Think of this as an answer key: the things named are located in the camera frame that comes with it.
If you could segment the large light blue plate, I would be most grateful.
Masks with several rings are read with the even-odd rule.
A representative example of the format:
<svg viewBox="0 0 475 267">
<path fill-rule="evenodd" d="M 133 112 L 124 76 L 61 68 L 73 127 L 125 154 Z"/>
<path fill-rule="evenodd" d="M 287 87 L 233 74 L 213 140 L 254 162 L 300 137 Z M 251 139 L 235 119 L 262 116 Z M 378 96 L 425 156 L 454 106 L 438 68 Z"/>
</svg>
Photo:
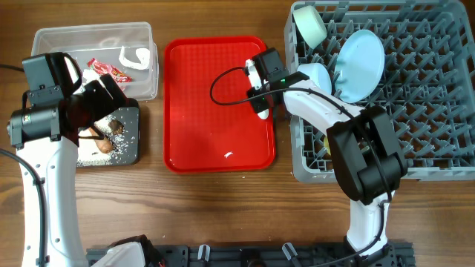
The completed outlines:
<svg viewBox="0 0 475 267">
<path fill-rule="evenodd" d="M 367 98 L 377 87 L 384 70 L 384 48 L 370 30 L 358 30 L 344 43 L 335 64 L 335 90 L 347 103 Z"/>
</svg>

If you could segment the yellow plastic cup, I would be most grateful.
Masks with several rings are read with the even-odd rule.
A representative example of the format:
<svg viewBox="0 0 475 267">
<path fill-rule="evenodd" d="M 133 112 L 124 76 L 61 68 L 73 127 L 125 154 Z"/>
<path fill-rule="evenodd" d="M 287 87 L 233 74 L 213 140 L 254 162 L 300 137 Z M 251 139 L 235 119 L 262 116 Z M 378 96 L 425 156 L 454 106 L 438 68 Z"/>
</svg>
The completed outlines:
<svg viewBox="0 0 475 267">
<path fill-rule="evenodd" d="M 324 147 L 327 151 L 327 154 L 329 154 L 331 156 L 330 144 L 329 144 L 329 140 L 328 140 L 327 136 L 324 137 Z"/>
</svg>

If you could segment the white plastic spoon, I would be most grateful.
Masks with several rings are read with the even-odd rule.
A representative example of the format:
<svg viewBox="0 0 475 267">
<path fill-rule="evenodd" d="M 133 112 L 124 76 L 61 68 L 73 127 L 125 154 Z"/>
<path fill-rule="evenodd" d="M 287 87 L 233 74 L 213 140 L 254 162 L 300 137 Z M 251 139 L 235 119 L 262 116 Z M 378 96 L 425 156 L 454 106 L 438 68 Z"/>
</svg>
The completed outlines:
<svg viewBox="0 0 475 267">
<path fill-rule="evenodd" d="M 263 120 L 267 119 L 269 116 L 269 110 L 261 111 L 260 113 L 258 113 L 258 116 Z"/>
</svg>

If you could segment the small light blue bowl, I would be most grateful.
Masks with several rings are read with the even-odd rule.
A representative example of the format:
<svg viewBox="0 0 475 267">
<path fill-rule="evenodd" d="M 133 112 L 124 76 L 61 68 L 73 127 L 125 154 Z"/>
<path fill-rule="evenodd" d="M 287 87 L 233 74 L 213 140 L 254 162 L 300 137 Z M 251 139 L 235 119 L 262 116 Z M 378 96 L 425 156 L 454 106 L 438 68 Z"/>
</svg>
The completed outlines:
<svg viewBox="0 0 475 267">
<path fill-rule="evenodd" d="M 307 75 L 317 87 L 328 94 L 332 93 L 332 82 L 327 69 L 320 63 L 309 63 L 299 65 L 297 71 Z"/>
</svg>

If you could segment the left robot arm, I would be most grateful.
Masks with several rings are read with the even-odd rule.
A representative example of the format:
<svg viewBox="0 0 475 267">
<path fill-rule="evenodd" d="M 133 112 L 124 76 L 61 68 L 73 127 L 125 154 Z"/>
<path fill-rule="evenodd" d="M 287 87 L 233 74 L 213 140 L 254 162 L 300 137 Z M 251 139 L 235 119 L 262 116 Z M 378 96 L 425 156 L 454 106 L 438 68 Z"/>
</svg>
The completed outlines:
<svg viewBox="0 0 475 267">
<path fill-rule="evenodd" d="M 75 176 L 79 132 L 125 108 L 138 108 L 111 75 L 83 86 L 67 53 L 44 53 L 22 62 L 29 89 L 7 133 L 24 192 L 23 266 L 88 266 L 79 234 Z"/>
</svg>

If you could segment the brown food lump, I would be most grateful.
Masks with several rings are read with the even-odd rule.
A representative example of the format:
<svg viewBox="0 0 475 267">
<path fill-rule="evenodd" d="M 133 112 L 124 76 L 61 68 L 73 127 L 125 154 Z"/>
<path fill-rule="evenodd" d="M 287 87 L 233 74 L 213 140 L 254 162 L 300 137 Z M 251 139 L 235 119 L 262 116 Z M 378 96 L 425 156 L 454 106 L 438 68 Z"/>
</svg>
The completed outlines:
<svg viewBox="0 0 475 267">
<path fill-rule="evenodd" d="M 117 119 L 112 119 L 108 123 L 108 127 L 111 129 L 111 134 L 113 136 L 122 135 L 124 131 L 124 125 Z"/>
</svg>

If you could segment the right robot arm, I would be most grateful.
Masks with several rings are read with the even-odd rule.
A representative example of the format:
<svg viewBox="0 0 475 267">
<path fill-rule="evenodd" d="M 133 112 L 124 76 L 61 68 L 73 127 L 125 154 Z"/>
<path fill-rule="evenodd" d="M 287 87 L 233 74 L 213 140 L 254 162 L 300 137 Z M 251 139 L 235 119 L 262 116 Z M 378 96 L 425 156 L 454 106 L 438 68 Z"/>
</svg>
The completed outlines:
<svg viewBox="0 0 475 267">
<path fill-rule="evenodd" d="M 407 174 L 399 140 L 385 109 L 350 105 L 322 90 L 302 72 L 289 73 L 276 49 L 246 60 L 247 95 L 259 116 L 279 104 L 328 139 L 333 171 L 350 198 L 346 242 L 362 258 L 387 245 L 389 204 Z"/>
</svg>

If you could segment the red snack wrapper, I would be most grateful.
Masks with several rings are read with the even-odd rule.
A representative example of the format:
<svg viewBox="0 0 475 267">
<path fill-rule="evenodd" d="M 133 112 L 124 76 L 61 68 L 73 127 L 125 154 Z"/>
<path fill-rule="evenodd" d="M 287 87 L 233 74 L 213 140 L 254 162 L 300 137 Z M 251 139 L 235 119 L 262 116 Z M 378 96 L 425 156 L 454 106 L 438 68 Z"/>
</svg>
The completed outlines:
<svg viewBox="0 0 475 267">
<path fill-rule="evenodd" d="M 100 75 L 100 78 L 107 74 L 110 75 L 113 80 L 119 85 L 119 88 L 122 91 L 126 89 L 126 86 L 123 85 L 123 83 L 132 82 L 132 78 L 130 76 L 126 75 L 124 72 L 114 67 L 113 65 L 100 62 L 96 58 L 92 58 L 87 63 L 87 66 L 88 67 L 86 69 L 95 70 Z"/>
</svg>

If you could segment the mint green bowl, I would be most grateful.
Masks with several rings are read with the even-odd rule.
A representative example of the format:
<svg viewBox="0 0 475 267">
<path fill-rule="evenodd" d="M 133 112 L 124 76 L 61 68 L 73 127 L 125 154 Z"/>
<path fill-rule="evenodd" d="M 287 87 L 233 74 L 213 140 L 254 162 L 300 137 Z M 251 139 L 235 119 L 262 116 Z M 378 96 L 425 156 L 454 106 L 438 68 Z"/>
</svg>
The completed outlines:
<svg viewBox="0 0 475 267">
<path fill-rule="evenodd" d="M 297 29 L 303 40 L 312 49 L 327 37 L 327 29 L 319 12 L 312 6 L 305 6 L 293 12 Z"/>
</svg>

